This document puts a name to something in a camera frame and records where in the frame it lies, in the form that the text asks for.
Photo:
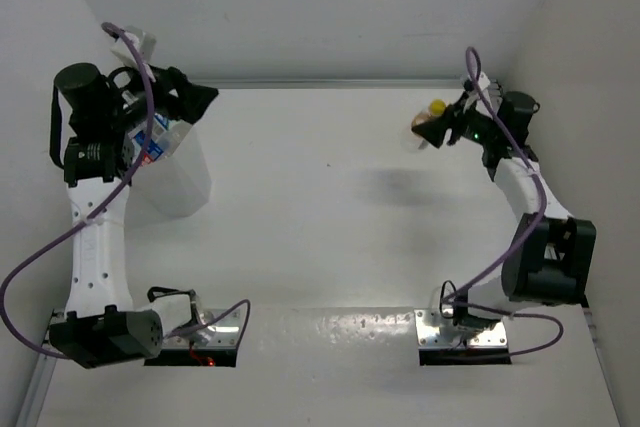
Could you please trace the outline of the yellow cap small bottle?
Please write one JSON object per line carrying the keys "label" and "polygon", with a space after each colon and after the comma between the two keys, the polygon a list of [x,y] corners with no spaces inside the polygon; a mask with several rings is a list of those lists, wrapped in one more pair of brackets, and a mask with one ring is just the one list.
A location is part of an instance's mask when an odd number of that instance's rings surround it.
{"label": "yellow cap small bottle", "polygon": [[402,146],[409,152],[419,152],[428,148],[429,141],[421,135],[423,127],[430,127],[444,114],[446,108],[447,104],[443,100],[435,99],[418,112],[402,133]]}

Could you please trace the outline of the clear bottle white label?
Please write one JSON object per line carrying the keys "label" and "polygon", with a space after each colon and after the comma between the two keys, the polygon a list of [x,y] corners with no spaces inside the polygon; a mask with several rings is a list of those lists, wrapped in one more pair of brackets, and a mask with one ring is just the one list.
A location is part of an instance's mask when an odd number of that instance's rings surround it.
{"label": "clear bottle white label", "polygon": [[192,125],[182,120],[155,114],[150,149],[160,157],[170,156],[186,138]]}

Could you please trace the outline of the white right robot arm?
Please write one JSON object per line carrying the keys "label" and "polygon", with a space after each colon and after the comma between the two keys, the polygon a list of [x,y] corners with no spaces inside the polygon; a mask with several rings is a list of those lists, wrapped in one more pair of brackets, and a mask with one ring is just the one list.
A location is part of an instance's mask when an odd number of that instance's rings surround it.
{"label": "white right robot arm", "polygon": [[423,146],[452,146],[460,139],[480,145],[482,164],[518,221],[497,261],[498,276],[459,287],[445,299],[454,325],[469,331],[490,329],[526,308],[582,304],[597,236],[595,225],[563,207],[542,178],[527,143],[538,102],[512,91],[501,97],[496,114],[476,105],[468,92],[452,104],[435,100],[410,124]]}

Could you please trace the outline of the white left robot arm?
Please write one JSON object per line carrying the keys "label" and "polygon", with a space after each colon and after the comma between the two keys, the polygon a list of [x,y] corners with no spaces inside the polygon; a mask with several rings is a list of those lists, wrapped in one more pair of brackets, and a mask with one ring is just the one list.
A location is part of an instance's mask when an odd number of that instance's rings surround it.
{"label": "white left robot arm", "polygon": [[51,345],[86,369],[157,357],[165,338],[190,336],[199,322],[192,290],[151,288],[136,308],[127,283],[125,213],[135,158],[128,137],[154,114],[189,125],[219,91],[191,82],[175,67],[153,68],[153,79],[126,68],[115,83],[91,63],[76,63],[54,78],[50,156],[63,171],[73,222],[73,264],[62,321]]}

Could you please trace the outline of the translucent white plastic bin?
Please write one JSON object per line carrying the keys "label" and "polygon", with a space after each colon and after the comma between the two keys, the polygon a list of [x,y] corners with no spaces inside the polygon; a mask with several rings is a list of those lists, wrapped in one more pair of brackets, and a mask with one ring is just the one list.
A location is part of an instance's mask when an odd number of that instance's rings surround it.
{"label": "translucent white plastic bin", "polygon": [[170,156],[153,153],[151,141],[144,156],[151,157],[153,163],[141,165],[134,174],[132,200],[165,218],[193,215],[209,202],[212,191],[212,179],[196,127],[192,125]]}

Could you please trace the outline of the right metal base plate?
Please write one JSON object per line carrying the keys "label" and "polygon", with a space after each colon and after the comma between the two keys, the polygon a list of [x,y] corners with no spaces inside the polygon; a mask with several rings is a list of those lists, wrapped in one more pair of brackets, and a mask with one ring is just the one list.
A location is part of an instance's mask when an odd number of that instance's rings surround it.
{"label": "right metal base plate", "polygon": [[504,324],[498,322],[493,327],[471,329],[456,326],[451,318],[452,310],[443,314],[438,308],[416,309],[415,328],[419,348],[422,350],[447,349],[498,349],[508,346]]}

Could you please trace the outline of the metal base plate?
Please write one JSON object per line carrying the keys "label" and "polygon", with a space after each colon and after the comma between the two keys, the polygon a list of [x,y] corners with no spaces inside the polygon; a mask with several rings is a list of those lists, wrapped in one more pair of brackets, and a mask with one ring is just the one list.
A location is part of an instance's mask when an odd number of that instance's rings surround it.
{"label": "metal base plate", "polygon": [[452,310],[443,314],[438,308],[416,309],[415,328],[419,348],[422,350],[447,349],[498,349],[508,346],[504,324],[498,322],[493,327],[471,329],[456,326],[451,318]]}
{"label": "metal base plate", "polygon": [[244,317],[242,309],[228,314],[216,324],[199,330],[188,337],[169,337],[163,341],[164,349],[187,349],[190,343],[198,349],[235,348],[240,337]]}

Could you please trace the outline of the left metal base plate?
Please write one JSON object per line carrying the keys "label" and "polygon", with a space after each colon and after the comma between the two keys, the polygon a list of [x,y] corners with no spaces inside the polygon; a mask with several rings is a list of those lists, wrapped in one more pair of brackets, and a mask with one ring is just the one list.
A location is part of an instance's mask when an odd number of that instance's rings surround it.
{"label": "left metal base plate", "polygon": [[199,330],[188,337],[169,337],[163,341],[164,349],[187,349],[190,343],[198,349],[235,348],[240,337],[244,317],[242,309],[228,314],[216,324]]}

